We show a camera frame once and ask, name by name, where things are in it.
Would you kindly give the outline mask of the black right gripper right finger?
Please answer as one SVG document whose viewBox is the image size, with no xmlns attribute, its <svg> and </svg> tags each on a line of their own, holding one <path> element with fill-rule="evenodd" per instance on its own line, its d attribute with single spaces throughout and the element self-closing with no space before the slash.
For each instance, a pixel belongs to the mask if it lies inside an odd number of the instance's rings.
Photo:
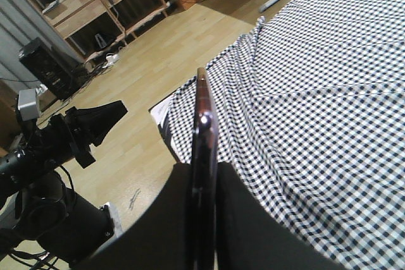
<svg viewBox="0 0 405 270">
<path fill-rule="evenodd" d="M 278 224 L 229 163 L 218 164 L 216 252 L 219 269 L 342 269 Z"/>
</svg>

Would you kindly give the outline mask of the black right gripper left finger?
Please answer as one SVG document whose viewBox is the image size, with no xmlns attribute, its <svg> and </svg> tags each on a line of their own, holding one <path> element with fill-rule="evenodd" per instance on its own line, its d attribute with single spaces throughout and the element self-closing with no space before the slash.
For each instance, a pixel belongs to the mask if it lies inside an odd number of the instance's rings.
<svg viewBox="0 0 405 270">
<path fill-rule="evenodd" d="M 116 241 L 75 269 L 187 269 L 190 165 L 177 163 L 146 212 Z"/>
</svg>

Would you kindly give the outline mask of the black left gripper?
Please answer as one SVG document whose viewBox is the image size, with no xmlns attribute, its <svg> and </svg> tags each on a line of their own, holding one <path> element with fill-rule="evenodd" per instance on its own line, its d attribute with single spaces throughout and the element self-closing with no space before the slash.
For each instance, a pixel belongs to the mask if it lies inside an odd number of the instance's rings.
<svg viewBox="0 0 405 270">
<path fill-rule="evenodd" d="M 34 155 L 42 162 L 54 161 L 54 166 L 75 159 L 82 168 L 96 160 L 90 144 L 98 147 L 108 133 L 126 114 L 122 101 L 88 109 L 70 108 L 49 120 L 44 128 L 34 132 Z"/>
</svg>

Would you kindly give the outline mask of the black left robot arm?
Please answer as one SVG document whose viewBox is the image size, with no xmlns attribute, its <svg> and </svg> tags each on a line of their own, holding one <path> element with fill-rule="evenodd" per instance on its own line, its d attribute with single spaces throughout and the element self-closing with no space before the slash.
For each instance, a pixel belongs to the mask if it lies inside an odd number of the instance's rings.
<svg viewBox="0 0 405 270">
<path fill-rule="evenodd" d="M 39 128 L 35 118 L 16 112 L 25 144 L 1 159 L 1 255 L 14 255 L 25 240 L 75 265 L 107 246 L 122 233 L 111 204 L 92 205 L 60 172 L 76 160 L 83 168 L 94 161 L 100 145 L 127 113 L 122 101 L 67 110 Z"/>
</svg>

